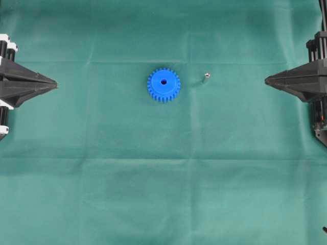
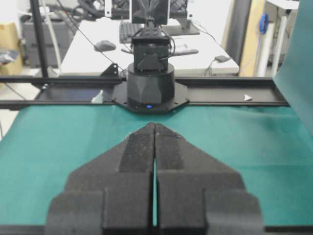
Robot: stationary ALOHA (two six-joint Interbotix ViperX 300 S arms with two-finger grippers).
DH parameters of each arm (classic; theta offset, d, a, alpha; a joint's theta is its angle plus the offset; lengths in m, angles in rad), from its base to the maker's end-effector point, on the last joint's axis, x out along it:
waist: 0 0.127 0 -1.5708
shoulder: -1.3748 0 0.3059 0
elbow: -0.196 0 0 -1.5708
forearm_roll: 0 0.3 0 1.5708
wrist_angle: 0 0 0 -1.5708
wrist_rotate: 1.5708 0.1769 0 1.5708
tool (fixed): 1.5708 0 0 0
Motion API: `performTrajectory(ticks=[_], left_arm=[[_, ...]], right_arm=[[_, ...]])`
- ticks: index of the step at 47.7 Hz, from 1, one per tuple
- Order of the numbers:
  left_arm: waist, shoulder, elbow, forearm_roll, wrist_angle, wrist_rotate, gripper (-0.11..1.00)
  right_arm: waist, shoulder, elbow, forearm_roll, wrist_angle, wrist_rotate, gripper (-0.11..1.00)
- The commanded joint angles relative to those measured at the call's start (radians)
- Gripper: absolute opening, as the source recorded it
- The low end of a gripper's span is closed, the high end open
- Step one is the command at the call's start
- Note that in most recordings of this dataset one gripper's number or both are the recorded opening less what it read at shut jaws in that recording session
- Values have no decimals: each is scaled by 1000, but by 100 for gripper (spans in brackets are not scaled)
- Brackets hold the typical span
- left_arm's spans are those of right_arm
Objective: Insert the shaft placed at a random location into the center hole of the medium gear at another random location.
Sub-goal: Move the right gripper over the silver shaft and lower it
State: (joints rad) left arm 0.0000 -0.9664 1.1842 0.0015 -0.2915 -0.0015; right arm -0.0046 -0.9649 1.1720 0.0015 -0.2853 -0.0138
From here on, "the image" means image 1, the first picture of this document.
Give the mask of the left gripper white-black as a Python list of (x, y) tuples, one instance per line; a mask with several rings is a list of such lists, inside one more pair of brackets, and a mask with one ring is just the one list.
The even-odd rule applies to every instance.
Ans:
[(27, 100), (57, 89), (56, 81), (13, 62), (17, 51), (17, 44), (11, 42), (7, 34), (1, 34), (1, 76), (11, 81), (27, 81), (45, 84), (35, 84), (29, 88), (13, 88), (11, 86), (2, 89), (1, 140), (9, 133), (8, 118), (10, 110), (18, 108)]

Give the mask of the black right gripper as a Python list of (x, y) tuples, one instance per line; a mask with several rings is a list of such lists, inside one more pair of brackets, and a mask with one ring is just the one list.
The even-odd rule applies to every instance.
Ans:
[(296, 96), (304, 103), (311, 102), (312, 128), (315, 137), (326, 146), (326, 89), (318, 83), (283, 84), (275, 80), (323, 77), (326, 76), (326, 31), (315, 34), (314, 39), (306, 43), (309, 63), (268, 76), (265, 84)]

